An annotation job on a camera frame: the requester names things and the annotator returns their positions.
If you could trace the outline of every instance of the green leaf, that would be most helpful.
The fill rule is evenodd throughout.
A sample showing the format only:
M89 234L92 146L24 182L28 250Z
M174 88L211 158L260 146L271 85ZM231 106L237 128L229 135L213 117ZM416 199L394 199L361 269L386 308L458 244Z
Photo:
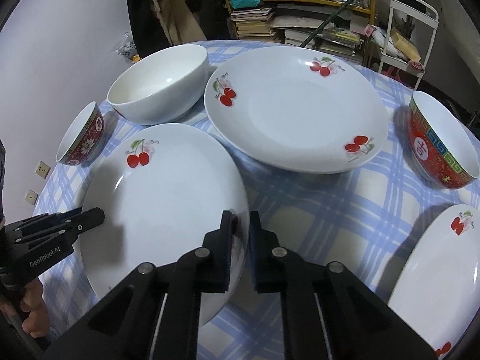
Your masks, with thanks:
M135 150L135 148L138 146L140 142L142 142L141 139L134 140L133 143L131 144L131 149Z

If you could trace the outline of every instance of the oval plate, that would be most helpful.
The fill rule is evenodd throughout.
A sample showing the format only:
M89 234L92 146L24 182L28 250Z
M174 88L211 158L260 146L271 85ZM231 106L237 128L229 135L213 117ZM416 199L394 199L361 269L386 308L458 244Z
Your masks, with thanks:
M466 204L443 211L410 255L388 301L443 358L480 306L480 216Z
M375 88L323 52L267 47L237 55L210 77L205 109L234 147L295 172L339 173L380 152L388 114Z
M130 167L127 157L135 152L147 153L148 164ZM88 188L83 210L93 207L104 210L105 222L80 236L80 252L99 298L140 263L163 266L200 247L205 233L219 228L223 210L231 210L241 231L234 238L229 291L202 295L200 324L226 304L243 269L249 208L235 163L209 134L164 124L126 139Z

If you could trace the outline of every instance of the red patterned bowl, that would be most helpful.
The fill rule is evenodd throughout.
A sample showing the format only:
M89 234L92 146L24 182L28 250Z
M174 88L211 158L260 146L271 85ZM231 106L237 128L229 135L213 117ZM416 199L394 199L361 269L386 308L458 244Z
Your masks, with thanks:
M57 151L57 162L79 165L98 155L103 138L103 116L95 102L88 104L68 127Z
M477 152L460 122L438 100L415 91L407 117L413 159L424 178L445 188L477 179Z

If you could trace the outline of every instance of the tablecloth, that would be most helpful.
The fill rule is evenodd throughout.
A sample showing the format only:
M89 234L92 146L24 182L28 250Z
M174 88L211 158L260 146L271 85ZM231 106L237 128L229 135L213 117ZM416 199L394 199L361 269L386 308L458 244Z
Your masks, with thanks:
M212 63L250 49L277 46L238 40L200 44L207 48ZM219 137L206 116L203 99L181 122L209 132L224 144L239 168L250 209L260 212L263 227L277 233L282 246L314 263L341 261L387 301L406 259L436 216L452 204L479 207L479 182L460 190L444 190L425 181L415 171L406 136L412 90L353 66L382 98L389 114L389 132L380 154L350 172L305 175L260 163ZM144 128L120 117L106 102L100 110L107 138L102 153L87 167L57 165L38 198L35 214L80 206L101 162L120 142ZM469 136L480 152L480 142ZM41 280L53 327L60 333L97 301L75 254L43 274ZM200 330L198 358L283 358L279 296L255 294L248 266L229 304Z

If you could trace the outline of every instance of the hand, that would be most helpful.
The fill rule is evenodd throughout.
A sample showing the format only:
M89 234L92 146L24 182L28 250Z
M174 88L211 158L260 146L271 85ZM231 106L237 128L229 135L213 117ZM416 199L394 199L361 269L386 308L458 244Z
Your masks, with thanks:
M42 299L42 293L43 285L37 278L25 286L25 295L20 301L20 309L30 313L23 321L23 330L33 338L43 337L50 329L49 313ZM5 315L17 314L11 303L2 297L0 297L0 311Z

